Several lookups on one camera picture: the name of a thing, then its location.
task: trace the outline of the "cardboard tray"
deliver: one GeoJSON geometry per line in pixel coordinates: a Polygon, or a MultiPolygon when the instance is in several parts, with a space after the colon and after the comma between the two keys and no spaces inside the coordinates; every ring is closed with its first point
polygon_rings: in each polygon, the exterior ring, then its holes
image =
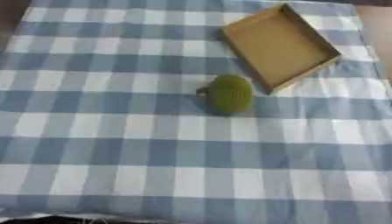
{"type": "Polygon", "coordinates": [[[228,43],[254,70],[267,93],[332,64],[340,53],[288,4],[222,28],[228,43]]]}

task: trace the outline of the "gingham fabric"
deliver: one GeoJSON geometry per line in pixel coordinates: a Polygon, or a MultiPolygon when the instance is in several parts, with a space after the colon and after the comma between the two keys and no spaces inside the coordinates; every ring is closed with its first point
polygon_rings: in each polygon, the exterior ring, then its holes
{"type": "Polygon", "coordinates": [[[220,28],[276,4],[32,1],[1,58],[0,214],[390,223],[391,97],[353,6],[290,2],[343,56],[266,95],[220,28]],[[211,115],[195,89],[226,73],[254,104],[211,115]]]}

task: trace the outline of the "tablecloth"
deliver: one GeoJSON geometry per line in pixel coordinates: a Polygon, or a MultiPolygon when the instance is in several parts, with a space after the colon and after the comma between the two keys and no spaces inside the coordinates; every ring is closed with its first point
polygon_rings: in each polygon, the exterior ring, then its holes
{"type": "Polygon", "coordinates": [[[0,62],[0,215],[390,223],[390,87],[354,7],[290,2],[343,56],[266,95],[220,28],[276,4],[33,0],[0,62]],[[209,113],[220,74],[250,110],[209,113]]]}

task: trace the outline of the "spiky fruit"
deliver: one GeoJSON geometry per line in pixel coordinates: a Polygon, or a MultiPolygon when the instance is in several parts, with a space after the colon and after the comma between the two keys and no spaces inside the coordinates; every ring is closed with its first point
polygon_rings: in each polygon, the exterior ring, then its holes
{"type": "Polygon", "coordinates": [[[208,104],[224,115],[242,112],[252,104],[252,87],[247,80],[234,74],[220,75],[197,90],[197,94],[203,93],[208,104]]]}

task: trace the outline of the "fruit stem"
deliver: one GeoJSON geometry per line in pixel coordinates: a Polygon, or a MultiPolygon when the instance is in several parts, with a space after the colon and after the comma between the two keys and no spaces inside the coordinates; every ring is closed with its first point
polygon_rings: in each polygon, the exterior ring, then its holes
{"type": "Polygon", "coordinates": [[[201,87],[196,90],[196,95],[206,95],[208,94],[208,87],[201,87]]]}

